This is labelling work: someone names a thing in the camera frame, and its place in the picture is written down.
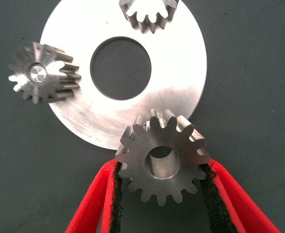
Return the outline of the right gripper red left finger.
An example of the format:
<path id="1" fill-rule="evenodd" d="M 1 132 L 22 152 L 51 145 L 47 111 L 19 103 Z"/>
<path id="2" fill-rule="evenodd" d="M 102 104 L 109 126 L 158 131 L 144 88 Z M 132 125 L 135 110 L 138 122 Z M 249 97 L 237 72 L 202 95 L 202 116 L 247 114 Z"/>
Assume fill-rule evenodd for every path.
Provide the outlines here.
<path id="1" fill-rule="evenodd" d="M 112 159 L 98 171 L 76 213 L 67 233 L 119 233 L 122 207 L 122 180 L 118 177 L 120 163 Z"/>

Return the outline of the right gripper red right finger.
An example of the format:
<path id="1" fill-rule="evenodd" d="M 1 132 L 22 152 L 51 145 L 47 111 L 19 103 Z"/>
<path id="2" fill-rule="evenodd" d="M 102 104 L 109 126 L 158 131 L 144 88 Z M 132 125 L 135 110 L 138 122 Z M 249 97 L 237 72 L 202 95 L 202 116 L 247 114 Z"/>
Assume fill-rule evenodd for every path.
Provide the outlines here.
<path id="1" fill-rule="evenodd" d="M 200 165 L 207 178 L 201 189 L 213 233 L 279 233 L 223 165 L 215 160 Z"/>

